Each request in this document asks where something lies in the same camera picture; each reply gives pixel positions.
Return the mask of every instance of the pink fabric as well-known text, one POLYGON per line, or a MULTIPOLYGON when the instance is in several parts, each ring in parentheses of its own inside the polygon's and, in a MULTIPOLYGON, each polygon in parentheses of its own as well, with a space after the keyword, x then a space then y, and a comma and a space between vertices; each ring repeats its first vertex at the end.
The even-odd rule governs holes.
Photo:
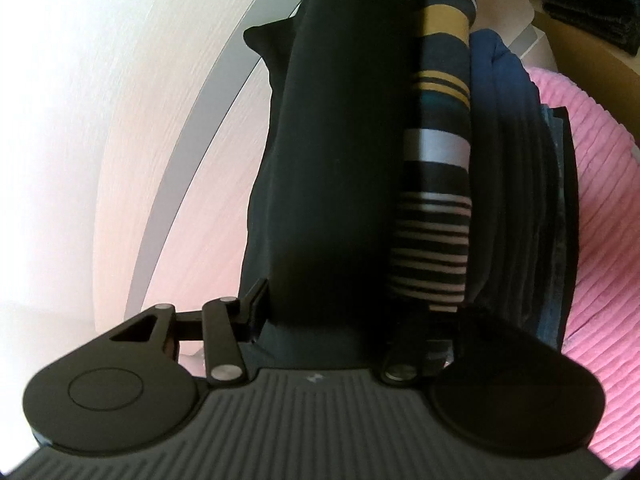
POLYGON ((640 457, 640 165, 634 140, 565 76, 537 68, 529 75, 544 104, 568 109, 578 165, 580 257, 562 352, 606 391, 591 450, 613 468, 631 466, 640 457))

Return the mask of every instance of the ribbed gray surface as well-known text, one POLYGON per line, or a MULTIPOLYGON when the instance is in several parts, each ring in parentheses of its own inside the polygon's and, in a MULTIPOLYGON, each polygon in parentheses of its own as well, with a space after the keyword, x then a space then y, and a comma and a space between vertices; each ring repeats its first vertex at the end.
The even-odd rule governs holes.
POLYGON ((248 386, 209 395, 180 433, 114 458, 37 451, 11 480, 601 480, 587 450, 505 459, 447 433, 420 395, 366 370, 262 370, 248 386))

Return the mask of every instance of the stack of folded clothes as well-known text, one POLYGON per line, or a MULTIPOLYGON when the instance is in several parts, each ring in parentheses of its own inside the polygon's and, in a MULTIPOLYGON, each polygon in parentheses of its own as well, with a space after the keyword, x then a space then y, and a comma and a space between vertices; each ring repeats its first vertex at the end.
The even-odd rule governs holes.
POLYGON ((632 56, 640 47, 640 0, 542 0, 552 18, 581 28, 632 56))

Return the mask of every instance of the striped garment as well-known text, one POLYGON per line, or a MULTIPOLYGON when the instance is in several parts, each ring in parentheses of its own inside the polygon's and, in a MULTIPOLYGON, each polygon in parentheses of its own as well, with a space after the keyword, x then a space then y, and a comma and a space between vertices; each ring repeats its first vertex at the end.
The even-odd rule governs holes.
POLYGON ((412 0, 412 109, 404 131, 402 190, 390 290, 455 310, 465 298, 471 198, 469 27, 476 0, 412 0))

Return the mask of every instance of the yellow stripe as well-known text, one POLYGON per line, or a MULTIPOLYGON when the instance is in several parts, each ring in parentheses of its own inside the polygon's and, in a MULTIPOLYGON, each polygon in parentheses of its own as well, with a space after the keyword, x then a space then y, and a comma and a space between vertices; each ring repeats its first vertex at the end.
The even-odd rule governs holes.
POLYGON ((446 72, 441 72, 440 70, 420 70, 420 72, 416 72, 414 74, 414 77, 433 77, 436 79, 443 79, 444 81, 448 81, 459 86, 467 95, 469 94, 469 87, 465 85, 465 82, 462 81, 462 79, 459 79, 454 75, 447 74, 446 72))
POLYGON ((471 108, 471 106, 469 105, 469 99, 462 92, 459 92, 458 90, 451 87, 441 85, 440 83, 419 82, 415 83, 412 88, 414 90, 435 90, 436 92, 451 95, 457 99, 460 99, 467 108, 471 108))
POLYGON ((418 36, 443 32, 455 36, 469 46, 469 20, 461 10, 438 4, 420 10, 419 15, 418 36))

